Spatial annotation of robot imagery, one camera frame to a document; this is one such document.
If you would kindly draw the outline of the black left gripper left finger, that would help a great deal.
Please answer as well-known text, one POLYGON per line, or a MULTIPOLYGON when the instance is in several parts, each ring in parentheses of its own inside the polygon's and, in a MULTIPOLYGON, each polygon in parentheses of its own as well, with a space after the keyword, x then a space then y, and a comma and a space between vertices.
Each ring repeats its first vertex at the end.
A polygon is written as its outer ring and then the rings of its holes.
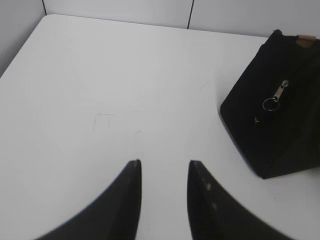
POLYGON ((129 161, 91 204, 42 240, 134 240, 142 204, 142 164, 129 161))

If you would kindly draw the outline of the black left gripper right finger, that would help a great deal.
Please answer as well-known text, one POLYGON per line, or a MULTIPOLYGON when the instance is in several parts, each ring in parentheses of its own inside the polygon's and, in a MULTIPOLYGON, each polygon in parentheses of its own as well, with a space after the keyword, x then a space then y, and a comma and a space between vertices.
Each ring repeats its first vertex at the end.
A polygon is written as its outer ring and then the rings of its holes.
POLYGON ((201 161, 188 169, 188 218, 194 240, 277 240, 278 232, 239 204, 201 161))

